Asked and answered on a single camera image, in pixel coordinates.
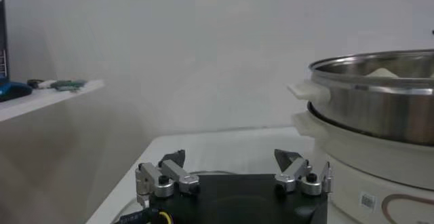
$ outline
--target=black platform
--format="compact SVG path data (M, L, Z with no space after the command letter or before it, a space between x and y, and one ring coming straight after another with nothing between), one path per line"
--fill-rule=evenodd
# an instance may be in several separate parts
M202 175L197 196L151 197L150 205L170 213L176 224L291 223L326 224L327 195L316 197L300 187L284 194L274 174Z

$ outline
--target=white wall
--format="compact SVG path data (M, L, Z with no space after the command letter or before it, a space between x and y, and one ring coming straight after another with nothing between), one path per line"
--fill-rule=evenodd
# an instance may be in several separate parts
M82 223L155 136L288 125L304 103L284 85L307 77L308 63L430 48L434 27L431 0L7 0L7 8L15 80L107 84L0 123L0 217L15 224Z

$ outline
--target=white electric cooker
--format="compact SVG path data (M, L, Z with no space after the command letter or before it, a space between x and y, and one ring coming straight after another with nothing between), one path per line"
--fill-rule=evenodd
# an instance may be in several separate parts
M293 116L334 171L331 199L361 223L434 223L434 147L373 138L329 124L311 112Z

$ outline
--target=white plastic handle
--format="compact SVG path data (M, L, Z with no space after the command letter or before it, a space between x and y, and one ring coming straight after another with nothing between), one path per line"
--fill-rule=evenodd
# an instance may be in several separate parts
M314 105L330 101L330 90L311 80L304 80L298 84L288 85L288 90L299 100L308 100Z
M293 115L292 123L301 136L310 136L315 139L326 139L329 136L327 129L316 122L308 112Z

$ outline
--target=cable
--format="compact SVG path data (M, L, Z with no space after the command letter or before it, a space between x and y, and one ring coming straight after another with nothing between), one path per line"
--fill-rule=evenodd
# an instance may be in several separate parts
M172 221L171 216L168 213L160 211L159 214L166 219L167 224L174 224L173 221Z
M200 170L200 171L190 172L190 174L237 174L237 173L223 171L223 170Z
M119 211L119 213L117 214L117 216L112 220L111 224L117 224L117 221L116 221L116 220L119 220L123 215L127 215L127 214L125 213L125 211L127 210L127 208L131 207L131 206L134 205L134 204L138 204L136 198L131 199L130 202L128 202L128 204L126 204L126 205L121 209L121 211Z
M151 219L151 210L144 209L132 214L123 215L115 224L141 224L148 223Z

